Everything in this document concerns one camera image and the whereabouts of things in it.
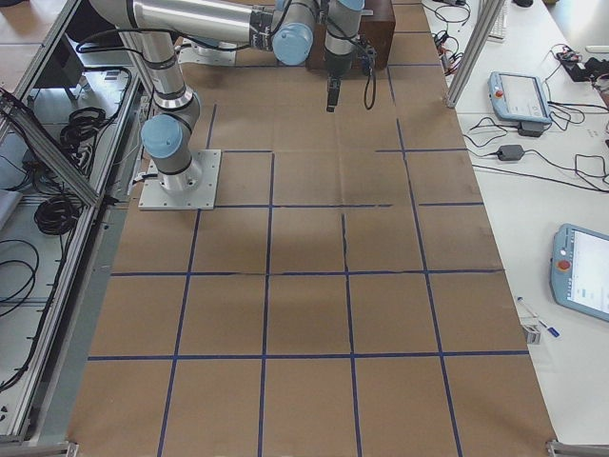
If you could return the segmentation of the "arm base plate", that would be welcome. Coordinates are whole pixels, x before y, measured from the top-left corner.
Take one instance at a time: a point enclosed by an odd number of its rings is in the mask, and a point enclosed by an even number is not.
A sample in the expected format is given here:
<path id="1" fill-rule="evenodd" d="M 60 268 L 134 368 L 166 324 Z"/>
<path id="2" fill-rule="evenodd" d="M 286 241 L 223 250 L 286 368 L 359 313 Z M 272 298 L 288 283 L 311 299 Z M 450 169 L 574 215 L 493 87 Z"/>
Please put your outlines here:
<path id="1" fill-rule="evenodd" d="M 222 152 L 201 149 L 192 153 L 189 168 L 178 175 L 147 168 L 138 207 L 142 210 L 212 210 L 215 207 Z"/>

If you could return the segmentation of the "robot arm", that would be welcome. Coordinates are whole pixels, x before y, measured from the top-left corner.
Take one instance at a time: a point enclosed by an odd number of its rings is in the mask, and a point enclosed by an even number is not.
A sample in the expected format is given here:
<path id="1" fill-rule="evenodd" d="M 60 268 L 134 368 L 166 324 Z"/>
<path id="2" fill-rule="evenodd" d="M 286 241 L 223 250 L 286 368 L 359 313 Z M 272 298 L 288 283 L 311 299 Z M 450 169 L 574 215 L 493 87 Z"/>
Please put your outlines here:
<path id="1" fill-rule="evenodd" d="M 93 8 L 121 33 L 137 33 L 144 75 L 159 113 L 145 122 L 141 138 L 158 173 L 159 187 L 177 194 L 199 184 L 203 169 L 189 150 L 200 100 L 185 81 L 172 36 L 216 40 L 270 50 L 279 13 L 227 1 L 93 1 Z"/>
<path id="2" fill-rule="evenodd" d="M 288 1 L 271 32 L 275 57 L 287 66 L 302 64 L 314 44 L 315 27 L 324 19 L 324 67 L 327 72 L 326 110 L 338 106 L 344 76 L 356 56 L 363 1 Z"/>

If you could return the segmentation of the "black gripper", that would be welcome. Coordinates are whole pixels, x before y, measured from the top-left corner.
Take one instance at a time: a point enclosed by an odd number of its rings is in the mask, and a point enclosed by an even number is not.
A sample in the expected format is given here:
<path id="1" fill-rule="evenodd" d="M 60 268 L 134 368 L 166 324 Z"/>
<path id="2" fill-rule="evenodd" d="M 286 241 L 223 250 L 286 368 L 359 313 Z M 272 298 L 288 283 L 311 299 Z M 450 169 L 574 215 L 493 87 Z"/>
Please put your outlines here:
<path id="1" fill-rule="evenodd" d="M 327 72 L 326 111 L 334 112 L 339 103 L 341 80 L 351 70 L 354 52 L 336 54 L 332 51 L 324 53 L 324 67 Z"/>

